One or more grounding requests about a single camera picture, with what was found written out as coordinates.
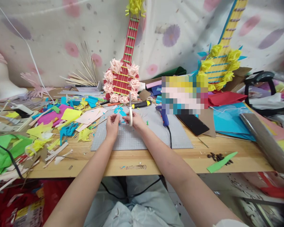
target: cutting mat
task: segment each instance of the cutting mat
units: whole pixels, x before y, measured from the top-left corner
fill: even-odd
[[[159,111],[155,111],[155,105],[143,107],[140,110],[134,109],[133,111],[139,113],[144,120],[148,121],[148,127],[168,146],[170,146],[169,132],[163,126],[162,118]],[[101,117],[100,121],[113,114],[114,111],[111,107],[106,108],[108,111]],[[128,107],[123,107],[125,113],[128,112]],[[146,150],[143,140],[140,135],[126,123],[122,123],[123,119],[120,115],[121,123],[119,125],[119,132],[117,140],[114,144],[113,150]],[[171,131],[173,149],[193,148],[188,136],[186,135],[180,121],[175,115],[168,115],[169,128]],[[106,135],[106,121],[100,124],[95,133],[92,143],[91,151],[95,151],[104,141]]]

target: power cord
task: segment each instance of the power cord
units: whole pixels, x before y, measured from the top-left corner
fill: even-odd
[[[169,126],[166,126],[166,127],[167,127],[167,129],[168,129],[168,131],[169,131],[170,148],[172,148],[171,132],[170,132]],[[142,192],[139,192],[139,193],[134,194],[134,195],[131,195],[131,196],[126,196],[126,197],[124,197],[124,198],[120,198],[120,197],[116,196],[115,194],[111,193],[111,192],[107,189],[107,187],[105,186],[105,184],[104,184],[102,181],[101,181],[101,184],[103,185],[105,191],[106,191],[108,194],[112,195],[113,197],[115,197],[115,198],[117,198],[117,199],[123,200],[123,199],[134,198],[134,197],[136,197],[136,196],[138,196],[138,195],[143,194],[144,192],[146,192],[147,189],[149,189],[151,186],[153,186],[154,184],[156,184],[157,182],[159,182],[162,178],[163,178],[163,175],[160,175],[159,179],[157,179],[154,183],[152,183],[150,186],[148,186],[148,187],[147,187],[146,189],[144,189]]]

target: red paper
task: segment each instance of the red paper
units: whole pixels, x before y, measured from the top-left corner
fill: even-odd
[[[246,95],[242,95],[239,93],[234,93],[231,91],[226,91],[222,93],[217,93],[214,95],[208,96],[208,105],[209,106],[223,106],[223,105],[231,105],[234,103],[242,102],[247,98]]]

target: yellow paper flower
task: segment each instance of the yellow paper flower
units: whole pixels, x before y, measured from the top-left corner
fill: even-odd
[[[227,61],[234,62],[237,61],[242,54],[241,50],[233,50],[227,56]]]
[[[240,67],[240,62],[239,61],[234,61],[229,64],[228,71],[234,71]]]
[[[215,84],[216,90],[221,90],[225,86],[226,82],[220,82]]]
[[[232,81],[233,80],[233,77],[234,77],[234,73],[233,72],[227,72],[224,77],[223,77],[223,81],[224,82],[229,82],[229,81]]]
[[[223,46],[218,44],[218,45],[214,45],[211,50],[210,50],[210,54],[209,57],[217,57],[219,56],[219,53],[221,52]]]
[[[208,91],[214,91],[216,87],[213,84],[208,84]]]
[[[214,64],[214,62],[212,60],[205,60],[202,62],[201,67],[200,67],[200,71],[201,72],[206,72],[207,70],[209,70],[209,68]]]
[[[207,75],[203,72],[198,72],[197,76],[207,76]]]

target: phone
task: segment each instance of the phone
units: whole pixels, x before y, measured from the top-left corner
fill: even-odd
[[[195,136],[199,136],[209,130],[209,127],[193,114],[176,114],[176,116]]]

